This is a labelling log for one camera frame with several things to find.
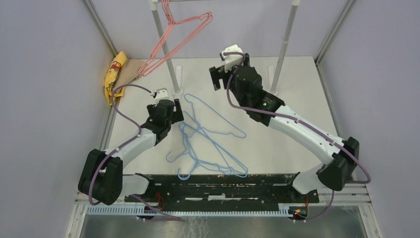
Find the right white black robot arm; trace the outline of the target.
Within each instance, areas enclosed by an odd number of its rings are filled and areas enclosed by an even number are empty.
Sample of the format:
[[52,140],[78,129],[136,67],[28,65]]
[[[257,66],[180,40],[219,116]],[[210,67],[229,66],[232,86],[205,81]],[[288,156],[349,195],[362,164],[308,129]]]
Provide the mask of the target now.
[[222,53],[224,65],[209,68],[214,90],[224,88],[229,104],[254,121],[289,136],[320,161],[320,165],[296,173],[286,196],[301,201],[307,193],[325,186],[341,191],[358,165],[359,142],[322,131],[295,113],[283,100],[265,91],[262,77],[250,66],[249,54]]

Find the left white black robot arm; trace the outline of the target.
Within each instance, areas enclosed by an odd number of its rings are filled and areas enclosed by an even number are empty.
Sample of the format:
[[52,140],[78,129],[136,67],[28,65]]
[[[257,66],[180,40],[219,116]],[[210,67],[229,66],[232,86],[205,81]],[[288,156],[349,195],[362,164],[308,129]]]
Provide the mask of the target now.
[[184,120],[179,99],[161,99],[147,105],[149,117],[141,131],[122,145],[104,151],[93,149],[78,182],[78,191],[91,196],[92,203],[112,205],[119,197],[138,195],[145,202],[154,199],[156,189],[143,175],[124,176],[123,169],[141,153],[158,145],[171,126]]

